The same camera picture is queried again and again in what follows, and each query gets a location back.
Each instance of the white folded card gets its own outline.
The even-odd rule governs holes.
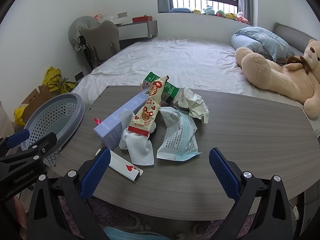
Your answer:
[[[120,157],[118,154],[114,153],[110,150],[111,153],[111,161],[109,167],[113,168],[115,171],[119,172],[123,176],[127,177],[129,180],[135,182],[137,176],[141,176],[143,170],[138,168],[137,166],[129,163],[124,158]]]

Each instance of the gray plastic basket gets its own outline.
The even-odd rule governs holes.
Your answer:
[[[22,150],[27,150],[31,144],[54,132],[57,135],[57,144],[43,155],[44,163],[52,166],[62,146],[78,128],[83,115],[84,103],[77,94],[67,93],[50,99],[28,120],[25,129],[29,130],[30,137],[21,143]]]

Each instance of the wooden table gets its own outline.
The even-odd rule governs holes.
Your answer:
[[[94,158],[103,145],[93,131],[93,118],[105,119],[139,91],[137,86],[106,88],[59,154],[54,171],[62,176]],[[234,201],[227,198],[209,164],[208,154],[213,147],[258,178],[279,175],[289,199],[320,179],[319,143],[302,109],[229,93],[193,91],[202,96],[210,111],[209,124],[196,120],[196,140],[202,153],[185,162],[157,159],[166,130],[159,113],[152,139],[155,165],[144,166],[136,183],[108,168],[94,193],[96,197],[157,217],[223,219]],[[117,147],[114,152],[130,161],[127,150]],[[257,205],[255,201],[251,212]]]

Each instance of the headboard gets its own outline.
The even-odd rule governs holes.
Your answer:
[[[315,38],[302,31],[278,22],[275,23],[272,32],[284,39],[290,46],[301,52],[304,52],[311,39],[315,40]]]

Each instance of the metal pin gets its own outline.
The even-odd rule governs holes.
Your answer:
[[[39,180],[43,181],[44,179],[45,179],[45,175],[44,174],[39,176]]]
[[[281,181],[281,178],[278,175],[274,176],[273,178],[275,179],[275,181]]]
[[[76,174],[77,174],[76,171],[69,171],[68,172],[69,177],[74,177]]]
[[[243,176],[245,176],[246,178],[251,178],[252,174],[250,172],[248,172],[248,171],[245,171],[243,173]]]

